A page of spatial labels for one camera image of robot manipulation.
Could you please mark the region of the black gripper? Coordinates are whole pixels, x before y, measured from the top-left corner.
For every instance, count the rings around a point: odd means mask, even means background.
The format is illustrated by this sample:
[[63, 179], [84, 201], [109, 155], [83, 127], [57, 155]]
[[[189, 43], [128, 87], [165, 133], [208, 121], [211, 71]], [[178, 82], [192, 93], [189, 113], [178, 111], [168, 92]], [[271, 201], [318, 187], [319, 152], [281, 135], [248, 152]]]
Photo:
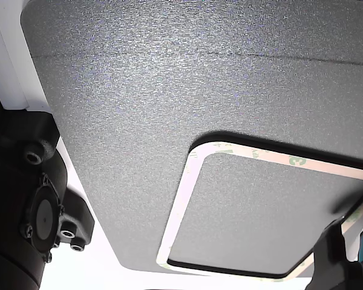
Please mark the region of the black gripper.
[[343, 218], [331, 222], [314, 244], [315, 270], [307, 289], [363, 289], [363, 231], [359, 262], [348, 262], [342, 222]]

